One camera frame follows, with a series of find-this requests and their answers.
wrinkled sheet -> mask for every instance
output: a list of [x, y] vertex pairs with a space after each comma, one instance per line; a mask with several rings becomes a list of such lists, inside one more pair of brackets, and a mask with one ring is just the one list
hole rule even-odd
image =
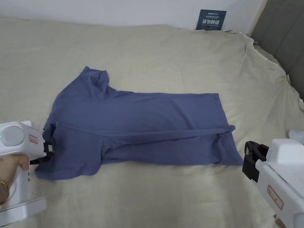
[[38, 178], [94, 175], [123, 161], [157, 165], [243, 165], [218, 93], [118, 91], [107, 71], [85, 67], [61, 91], [44, 126], [52, 159]]
[[[83, 66], [107, 69], [117, 90], [219, 93], [241, 156], [304, 130], [298, 93], [243, 34], [166, 25], [106, 27], [0, 19], [0, 122], [42, 130], [56, 95]], [[94, 176], [38, 180], [45, 212], [8, 227], [272, 227], [273, 210], [241, 167], [104, 165]]]

beige bed sheet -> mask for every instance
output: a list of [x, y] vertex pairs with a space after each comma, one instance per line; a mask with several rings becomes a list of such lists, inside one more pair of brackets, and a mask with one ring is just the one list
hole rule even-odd
[[[107, 70], [118, 90], [219, 93], [242, 156], [248, 140], [270, 145], [304, 130], [298, 93], [243, 34], [6, 18], [0, 30], [2, 123], [30, 119], [42, 130], [56, 95], [87, 65]], [[31, 195], [46, 196], [48, 208], [8, 227], [273, 226], [241, 167], [126, 162], [65, 181], [31, 176]]]

human hand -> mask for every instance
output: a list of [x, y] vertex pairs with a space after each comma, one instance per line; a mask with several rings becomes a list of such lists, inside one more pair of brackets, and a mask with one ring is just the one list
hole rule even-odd
[[0, 159], [0, 181], [3, 181], [9, 188], [12, 186], [17, 167], [29, 170], [29, 157], [26, 155], [10, 155]]

finger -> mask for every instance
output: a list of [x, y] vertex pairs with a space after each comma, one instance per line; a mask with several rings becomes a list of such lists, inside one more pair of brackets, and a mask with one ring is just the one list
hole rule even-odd
[[22, 163], [20, 166], [23, 170], [29, 170], [29, 161]]
[[17, 166], [20, 165], [22, 169], [28, 170], [29, 169], [29, 157], [26, 155], [11, 155], [7, 158], [11, 159], [12, 162]]

sign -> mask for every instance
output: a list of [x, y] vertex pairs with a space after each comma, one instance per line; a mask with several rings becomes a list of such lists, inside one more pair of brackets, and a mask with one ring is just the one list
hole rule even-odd
[[201, 9], [196, 30], [221, 30], [227, 11]]

